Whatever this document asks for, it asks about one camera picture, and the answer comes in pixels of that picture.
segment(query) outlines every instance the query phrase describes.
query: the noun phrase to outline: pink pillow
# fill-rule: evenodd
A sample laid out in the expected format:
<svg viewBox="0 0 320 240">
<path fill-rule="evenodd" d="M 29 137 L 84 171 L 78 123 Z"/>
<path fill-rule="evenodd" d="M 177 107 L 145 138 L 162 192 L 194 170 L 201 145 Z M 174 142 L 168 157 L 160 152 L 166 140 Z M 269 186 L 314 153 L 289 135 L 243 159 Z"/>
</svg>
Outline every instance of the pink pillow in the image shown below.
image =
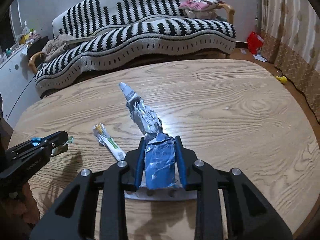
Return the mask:
<svg viewBox="0 0 320 240">
<path fill-rule="evenodd" d="M 220 0 L 188 0 L 180 4 L 179 9 L 188 8 L 192 11 L 206 11 L 216 8 L 220 3 L 224 3 Z"/>
</svg>

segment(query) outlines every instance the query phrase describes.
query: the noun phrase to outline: sofa armrest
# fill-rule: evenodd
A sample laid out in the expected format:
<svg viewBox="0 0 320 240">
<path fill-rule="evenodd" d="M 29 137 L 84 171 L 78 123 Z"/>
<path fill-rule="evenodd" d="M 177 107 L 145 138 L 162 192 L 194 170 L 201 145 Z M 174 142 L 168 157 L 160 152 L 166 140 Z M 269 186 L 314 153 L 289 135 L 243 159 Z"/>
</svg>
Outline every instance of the sofa armrest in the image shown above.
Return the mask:
<svg viewBox="0 0 320 240">
<path fill-rule="evenodd" d="M 35 61 L 36 61 L 37 58 L 40 57 L 41 53 L 42 53 L 41 51 L 37 52 L 36 54 L 32 55 L 30 60 L 29 60 L 28 66 L 31 68 L 31 70 L 34 73 L 34 75 L 36 75 L 37 72 L 38 72 L 38 70 L 36 68 Z"/>
<path fill-rule="evenodd" d="M 224 8 L 228 15 L 228 23 L 233 24 L 233 15 L 235 14 L 235 10 L 231 5 L 228 5 L 226 3 L 218 4 L 218 6 L 215 9 L 221 9 Z"/>
</svg>

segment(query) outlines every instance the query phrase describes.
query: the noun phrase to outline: beige curtain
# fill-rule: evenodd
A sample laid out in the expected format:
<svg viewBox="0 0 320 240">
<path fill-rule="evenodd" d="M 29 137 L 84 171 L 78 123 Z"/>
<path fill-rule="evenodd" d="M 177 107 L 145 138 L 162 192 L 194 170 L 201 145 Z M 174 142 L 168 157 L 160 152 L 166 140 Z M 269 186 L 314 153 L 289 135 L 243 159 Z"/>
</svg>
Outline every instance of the beige curtain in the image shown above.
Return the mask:
<svg viewBox="0 0 320 240">
<path fill-rule="evenodd" d="M 261 54 L 304 93 L 320 121 L 320 20 L 308 0 L 262 0 Z"/>
</svg>

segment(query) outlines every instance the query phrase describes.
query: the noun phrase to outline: human hand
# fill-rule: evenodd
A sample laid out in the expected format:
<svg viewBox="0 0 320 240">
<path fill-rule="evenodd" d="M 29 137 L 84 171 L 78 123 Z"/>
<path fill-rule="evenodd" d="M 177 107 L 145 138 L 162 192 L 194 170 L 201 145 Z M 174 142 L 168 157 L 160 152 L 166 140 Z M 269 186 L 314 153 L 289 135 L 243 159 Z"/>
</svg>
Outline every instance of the human hand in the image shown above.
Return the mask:
<svg viewBox="0 0 320 240">
<path fill-rule="evenodd" d="M 23 185 L 22 193 L 25 196 L 23 202 L 7 198 L 1 200 L 1 204 L 9 217 L 20 216 L 26 223 L 35 225 L 40 220 L 40 212 L 28 182 Z"/>
</svg>

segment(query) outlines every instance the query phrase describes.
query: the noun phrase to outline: yellow toy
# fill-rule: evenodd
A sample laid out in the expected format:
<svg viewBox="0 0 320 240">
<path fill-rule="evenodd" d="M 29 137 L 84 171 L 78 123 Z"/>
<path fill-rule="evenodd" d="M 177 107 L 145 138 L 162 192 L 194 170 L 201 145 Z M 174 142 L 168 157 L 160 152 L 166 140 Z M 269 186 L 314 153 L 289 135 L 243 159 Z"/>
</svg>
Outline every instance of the yellow toy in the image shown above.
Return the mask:
<svg viewBox="0 0 320 240">
<path fill-rule="evenodd" d="M 281 82 L 281 84 L 286 84 L 287 78 L 285 76 L 276 76 L 276 79 Z"/>
</svg>

